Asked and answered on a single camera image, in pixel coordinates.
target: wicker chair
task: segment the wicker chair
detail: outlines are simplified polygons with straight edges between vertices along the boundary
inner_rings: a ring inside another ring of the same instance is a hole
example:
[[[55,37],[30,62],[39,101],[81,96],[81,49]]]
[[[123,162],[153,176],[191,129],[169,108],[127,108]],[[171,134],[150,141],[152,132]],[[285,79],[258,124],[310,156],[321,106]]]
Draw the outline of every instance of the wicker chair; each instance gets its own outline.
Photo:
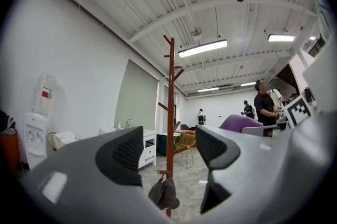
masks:
[[[195,131],[190,131],[187,130],[183,133],[181,133],[181,135],[177,136],[174,139],[174,145],[177,147],[177,149],[180,148],[186,148],[186,169],[189,169],[193,166],[194,164],[194,159],[193,159],[193,152],[191,147],[195,144]],[[189,152],[188,150],[191,151],[191,155],[192,155],[192,165],[190,165],[189,167],[187,166],[187,162],[188,162],[188,158],[189,158]]]

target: floor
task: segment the floor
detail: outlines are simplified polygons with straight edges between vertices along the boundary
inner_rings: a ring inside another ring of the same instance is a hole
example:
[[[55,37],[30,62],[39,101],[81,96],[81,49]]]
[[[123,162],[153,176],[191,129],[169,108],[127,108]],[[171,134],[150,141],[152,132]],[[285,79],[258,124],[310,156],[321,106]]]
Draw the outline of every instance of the floor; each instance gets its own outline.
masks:
[[[194,165],[186,169],[186,152],[177,154],[173,162],[173,179],[176,186],[177,197],[180,205],[172,210],[171,218],[177,223],[184,223],[200,215],[200,207],[206,188],[208,169],[200,153],[196,148],[192,148]],[[142,176],[143,189],[146,195],[151,187],[160,179],[158,170],[166,170],[166,157],[157,155],[156,166],[149,164],[139,170]],[[189,165],[192,164],[191,152],[188,156]]]

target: ceiling light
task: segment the ceiling light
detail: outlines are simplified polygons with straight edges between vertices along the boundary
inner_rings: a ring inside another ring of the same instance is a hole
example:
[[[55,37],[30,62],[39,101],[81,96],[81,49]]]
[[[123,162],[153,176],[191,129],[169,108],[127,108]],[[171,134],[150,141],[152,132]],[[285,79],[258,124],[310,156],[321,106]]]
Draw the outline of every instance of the ceiling light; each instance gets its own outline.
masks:
[[[293,42],[294,40],[294,35],[271,34],[268,37],[269,42]]]
[[[240,87],[252,86],[252,85],[255,85],[255,83],[256,82],[250,82],[250,83],[241,84]]]
[[[218,87],[199,89],[198,92],[213,91],[213,90],[218,90],[218,89],[219,89]]]
[[[192,56],[195,54],[199,54],[202,52],[214,50],[214,49],[219,49],[227,46],[227,41],[226,40],[221,40],[221,41],[216,41],[213,43],[205,44],[205,45],[199,45],[195,47],[191,47],[185,50],[182,50],[178,53],[178,55],[181,58]]]

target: ceiling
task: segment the ceiling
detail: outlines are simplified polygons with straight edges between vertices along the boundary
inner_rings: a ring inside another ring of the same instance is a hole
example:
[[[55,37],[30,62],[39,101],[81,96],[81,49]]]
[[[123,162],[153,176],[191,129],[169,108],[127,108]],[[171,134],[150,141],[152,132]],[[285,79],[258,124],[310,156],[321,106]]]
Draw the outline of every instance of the ceiling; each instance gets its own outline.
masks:
[[[260,78],[271,80],[311,35],[319,35],[313,0],[74,0],[146,58],[164,75],[175,38],[176,81],[188,96],[197,90]],[[187,58],[177,52],[195,45],[191,32],[202,30],[200,44],[226,39],[228,46]],[[270,34],[293,34],[293,43],[269,43]]]

